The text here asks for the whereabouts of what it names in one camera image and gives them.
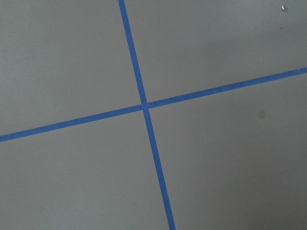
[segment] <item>gray surface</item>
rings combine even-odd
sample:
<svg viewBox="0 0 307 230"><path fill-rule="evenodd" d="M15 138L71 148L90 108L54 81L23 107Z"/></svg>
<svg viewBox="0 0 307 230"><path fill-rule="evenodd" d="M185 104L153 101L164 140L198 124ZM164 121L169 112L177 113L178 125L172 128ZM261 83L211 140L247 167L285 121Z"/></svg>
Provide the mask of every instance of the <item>gray surface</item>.
<svg viewBox="0 0 307 230"><path fill-rule="evenodd" d="M149 101L307 65L306 0L126 5Z"/></svg>
<svg viewBox="0 0 307 230"><path fill-rule="evenodd" d="M0 229L167 230L142 112L0 144Z"/></svg>
<svg viewBox="0 0 307 230"><path fill-rule="evenodd" d="M151 109L178 230L307 229L307 75Z"/></svg>
<svg viewBox="0 0 307 230"><path fill-rule="evenodd" d="M140 103L117 1L0 1L0 135Z"/></svg>

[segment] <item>horizontal blue line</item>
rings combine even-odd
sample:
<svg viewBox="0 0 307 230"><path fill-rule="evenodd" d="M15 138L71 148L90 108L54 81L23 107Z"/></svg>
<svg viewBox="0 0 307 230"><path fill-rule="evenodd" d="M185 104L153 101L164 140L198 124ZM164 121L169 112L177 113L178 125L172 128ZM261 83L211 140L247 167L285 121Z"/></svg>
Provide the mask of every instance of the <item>horizontal blue line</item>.
<svg viewBox="0 0 307 230"><path fill-rule="evenodd" d="M133 112L137 112L141 110L142 110L141 105L135 105L135 106L131 106L131 107L123 108L123 109L117 109L117 110L113 110L113 111L109 111L109 112L105 112L101 114L85 116L85 117L77 118L74 120L63 121L63 122L59 122L59 123L55 123L55 124L51 124L47 126L42 126L38 128L32 128L32 129L0 136L0 142L13 140L17 138L23 138L23 137L27 137L27 136L31 136L31 135L35 135L39 133L45 133L45 132L49 132L49 131L60 129L60 128L76 126L76 125L80 125L80 124L84 124L84 123L88 123L92 121L98 121L98 120L106 119L109 117L129 114L129 113L133 113Z"/></svg>
<svg viewBox="0 0 307 230"><path fill-rule="evenodd" d="M265 76L265 77L261 77L261 78L245 80L245 81L241 81L241 82L237 82L237 83L233 83L233 84L229 84L229 85L219 86L219 87L212 88L212 89L202 90L202 91L198 91L198 92L192 92L192 93L184 94L184 95L181 95L181 96L170 97L170 98L162 99L162 100L159 100L159 101L149 102L148 107L149 108L155 108L155 107L159 107L159 106L163 106L163 105L167 105L167 104L173 104L173 103L177 103L177 102L182 102L182 101L186 101L186 100L190 100L190 99L194 99L194 98L198 98L198 97L204 97L204 96L217 94L217 93L221 93L221 92L225 92L225 91L244 88L244 87L247 87L247 86L266 83L266 82L269 82L269 81L275 81L275 80L279 80L279 79L283 79L283 78L294 77L296 75L300 75L300 74L304 74L304 73L307 73L307 67L301 68L301 69L291 70L291 71L288 71L288 72L277 73L277 74L273 74L273 75L269 75L269 76Z"/></svg>

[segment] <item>stain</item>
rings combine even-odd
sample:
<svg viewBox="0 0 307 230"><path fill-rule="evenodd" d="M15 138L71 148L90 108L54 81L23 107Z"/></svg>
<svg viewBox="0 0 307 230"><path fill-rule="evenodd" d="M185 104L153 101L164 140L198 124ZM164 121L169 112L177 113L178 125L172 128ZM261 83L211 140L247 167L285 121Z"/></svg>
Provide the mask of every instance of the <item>stain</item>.
<svg viewBox="0 0 307 230"><path fill-rule="evenodd" d="M265 118L265 111L261 110L259 113L257 113L257 117L259 119L264 119Z"/></svg>

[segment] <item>floor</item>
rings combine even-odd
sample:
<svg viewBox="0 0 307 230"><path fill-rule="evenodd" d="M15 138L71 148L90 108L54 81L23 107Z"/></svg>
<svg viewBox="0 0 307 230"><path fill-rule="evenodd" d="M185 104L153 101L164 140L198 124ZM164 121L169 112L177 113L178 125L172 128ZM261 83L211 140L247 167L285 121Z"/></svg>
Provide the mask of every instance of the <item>floor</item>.
<svg viewBox="0 0 307 230"><path fill-rule="evenodd" d="M1 1L0 229L306 229L306 11Z"/></svg>

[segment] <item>blue line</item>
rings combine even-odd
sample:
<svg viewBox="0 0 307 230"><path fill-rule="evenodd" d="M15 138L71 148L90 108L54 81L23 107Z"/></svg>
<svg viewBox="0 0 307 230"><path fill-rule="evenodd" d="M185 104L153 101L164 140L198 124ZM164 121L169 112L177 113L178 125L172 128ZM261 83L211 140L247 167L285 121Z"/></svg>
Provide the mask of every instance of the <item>blue line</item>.
<svg viewBox="0 0 307 230"><path fill-rule="evenodd" d="M123 115L123 114L129 114L129 113L133 113L133 112L141 111L141 110L142 110L141 105L135 105L135 106L131 106L131 107L123 108L123 109L118 109L118 110L113 110L113 111L109 111L109 112L105 112L105 113L101 113L101 114L85 116L85 117L81 117L81 118L77 118L77 119L69 120L69 121L63 121L63 122L55 123L55 124L52 124L52 125L42 126L42 127L38 127L38 128L32 128L32 129L28 129L28 130L24 130L24 131L20 131L20 132L16 132L16 133L10 133L10 134L7 134L7 135L0 136L0 142L13 140L13 139L17 139L17 138L23 138L23 137L27 137L27 136L31 136L31 135L35 135L35 134L39 134L39 133L45 133L45 132L49 132L49 131L60 129L60 128L76 126L76 125L80 125L80 124L84 124L84 123L88 123L88 122L92 122L92 121L98 121L98 120L106 119L106 118L109 118L109 117L119 116L119 115Z"/></svg>
<svg viewBox="0 0 307 230"><path fill-rule="evenodd" d="M148 107L148 103L146 99L144 85L142 82L141 71L140 71L140 67L139 67L139 63L138 63L138 59L137 59L137 55L136 55L136 51L135 51L135 47L133 43L132 33L131 33L128 15L127 15L126 6L125 6L125 1L118 0L118 3L119 3L121 17L122 17L123 24L124 24L124 29L126 33L130 56L131 56L131 61L132 61L133 69L134 69L135 80L136 80L139 94L140 94L140 100L141 100L141 104L143 108L144 119L145 119L145 123L147 127L149 142L150 142L150 146L151 146L152 153L153 153L153 161L154 161L155 169L156 169L157 176L158 176L158 181L159 181L159 185L161 189L161 194L162 194L162 199L164 203L164 208L166 212L169 229L176 230L172 208L170 205L166 183L164 179L164 174L162 170L162 165L160 161L158 146L157 146L155 135L154 135L154 130L153 130L154 128L153 128L152 120L151 120L150 113L149 113L149 107Z"/></svg>
<svg viewBox="0 0 307 230"><path fill-rule="evenodd" d="M186 100L190 100L190 99L194 99L194 98L198 98L198 97L204 97L204 96L217 94L217 93L221 93L221 92L225 92L225 91L244 88L244 87L247 87L247 86L266 83L266 82L269 82L269 81L275 81L275 80L279 80L279 79L283 79L283 78L294 77L294 76L304 74L304 73L307 73L307 67L304 67L304 68L301 68L301 69L291 70L291 71L288 71L288 72L277 73L277 74L273 74L273 75L269 75L269 76L265 76L265 77L261 77L261 78L245 80L245 81L241 81L241 82L237 82L237 83L233 83L233 84L229 84L229 85L219 86L219 87L212 88L212 89L202 90L202 91L198 91L198 92L192 92L192 93L188 93L188 94L184 94L184 95L180 95L180 96L176 96L176 97L171 97L171 98L166 98L166 99L162 99L162 100L158 100L158 101L154 101L154 102L149 102L148 107L149 108L155 108L155 107L159 107L159 106L163 106L163 105L167 105L167 104L173 104L173 103L177 103L177 102L182 102L182 101L186 101Z"/></svg>

